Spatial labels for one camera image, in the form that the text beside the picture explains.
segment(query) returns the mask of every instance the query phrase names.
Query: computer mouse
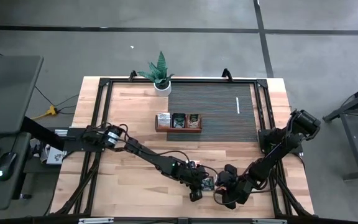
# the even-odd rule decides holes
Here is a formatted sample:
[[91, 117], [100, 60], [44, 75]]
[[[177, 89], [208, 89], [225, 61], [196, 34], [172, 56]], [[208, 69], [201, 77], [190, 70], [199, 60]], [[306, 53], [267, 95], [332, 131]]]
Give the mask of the computer mouse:
[[0, 181], [9, 180], [13, 174], [17, 154], [14, 152], [4, 153], [0, 158]]

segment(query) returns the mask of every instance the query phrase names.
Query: potted plant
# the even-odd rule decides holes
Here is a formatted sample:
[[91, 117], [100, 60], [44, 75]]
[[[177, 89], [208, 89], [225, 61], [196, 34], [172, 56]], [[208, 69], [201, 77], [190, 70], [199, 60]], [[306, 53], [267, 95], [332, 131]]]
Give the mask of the potted plant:
[[148, 78], [154, 83], [155, 92], [158, 96], [168, 96], [171, 93], [171, 77], [173, 74], [167, 76], [167, 64], [162, 52], [158, 57], [157, 66], [149, 63], [150, 73], [138, 72], [142, 77]]

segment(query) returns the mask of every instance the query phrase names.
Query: wooden table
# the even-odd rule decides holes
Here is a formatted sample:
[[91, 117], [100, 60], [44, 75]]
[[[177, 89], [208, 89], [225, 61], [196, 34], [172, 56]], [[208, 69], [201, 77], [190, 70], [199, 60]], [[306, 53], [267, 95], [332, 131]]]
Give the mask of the wooden table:
[[[76, 107], [73, 127], [91, 123], [100, 77], [84, 77]], [[268, 90], [278, 128], [285, 127], [290, 116], [290, 106], [284, 81], [268, 78]], [[256, 113], [256, 130], [259, 118]], [[262, 97], [264, 114], [265, 100]], [[101, 122], [104, 101], [101, 102], [98, 124]], [[262, 157], [257, 142], [173, 142], [166, 141], [166, 133], [154, 130], [155, 114], [168, 110], [168, 98], [157, 97], [151, 83], [115, 83], [112, 88], [108, 121], [126, 123], [129, 134], [157, 153], [181, 150], [193, 160], [221, 171], [226, 164], [238, 167], [239, 172], [257, 158]], [[62, 207], [78, 186], [84, 153], [75, 152], [63, 161], [51, 212]], [[299, 158], [287, 155], [283, 159], [287, 185], [294, 196], [313, 213], [305, 172]], [[85, 190], [82, 209], [86, 204]], [[282, 193], [278, 190], [280, 208], [284, 211]], [[214, 202], [212, 192], [203, 192], [203, 198], [190, 202], [188, 187], [162, 176], [154, 166], [126, 152], [105, 151], [102, 154], [94, 196], [92, 216], [107, 217], [216, 217], [216, 218], [273, 218], [270, 193], [251, 194], [244, 205], [237, 204], [230, 210]]]

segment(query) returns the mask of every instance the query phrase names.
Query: desk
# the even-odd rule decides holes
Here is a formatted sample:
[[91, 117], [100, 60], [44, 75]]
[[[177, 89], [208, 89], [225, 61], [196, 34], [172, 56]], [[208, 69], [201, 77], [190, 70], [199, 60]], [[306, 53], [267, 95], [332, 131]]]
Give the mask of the desk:
[[[100, 77], [84, 77], [76, 107], [73, 127], [85, 127], [91, 123]], [[290, 116], [284, 81], [281, 78], [267, 79], [273, 115], [277, 127], [286, 125]], [[104, 105], [106, 90], [103, 92]], [[255, 93], [251, 88], [256, 129], [259, 117], [256, 113]], [[221, 171], [225, 164], [239, 168], [239, 172], [257, 158], [262, 157], [257, 142], [173, 142], [167, 141], [166, 133], [156, 133], [154, 118], [158, 112], [168, 110], [168, 98], [156, 97], [151, 83], [115, 83], [112, 88], [108, 121], [126, 123], [129, 134], [155, 152], [182, 150], [191, 159]], [[103, 109], [99, 111], [100, 123]], [[51, 212], [57, 211], [77, 188], [84, 153], [75, 152], [62, 164]], [[308, 184], [303, 166], [297, 157], [287, 155], [283, 159], [287, 185], [307, 211], [313, 213]], [[83, 197], [85, 207], [87, 189]], [[219, 217], [219, 218], [272, 218], [270, 193], [252, 194], [244, 205], [229, 210], [218, 205], [212, 192], [203, 192], [203, 198], [190, 202], [190, 190], [184, 185], [168, 179], [147, 162], [125, 152], [102, 153], [99, 175], [94, 195], [92, 216], [109, 217]], [[278, 197], [283, 210], [282, 194]]]
[[12, 147], [13, 152], [17, 153], [12, 177], [7, 181], [0, 181], [0, 210], [7, 209], [12, 198], [18, 199], [20, 195], [24, 180], [19, 179], [21, 178], [24, 168], [24, 161], [27, 158], [27, 148], [29, 146], [30, 137], [31, 135], [29, 133], [18, 134], [15, 145], [16, 134], [0, 139], [0, 158], [4, 153], [10, 152]]

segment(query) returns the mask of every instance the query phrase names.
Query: striped mat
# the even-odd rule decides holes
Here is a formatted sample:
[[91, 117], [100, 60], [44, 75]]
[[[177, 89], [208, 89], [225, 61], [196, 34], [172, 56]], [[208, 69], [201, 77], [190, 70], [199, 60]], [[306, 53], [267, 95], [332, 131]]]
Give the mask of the striped mat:
[[172, 83], [168, 111], [203, 116], [201, 133], [168, 133], [168, 141], [257, 141], [249, 84]]

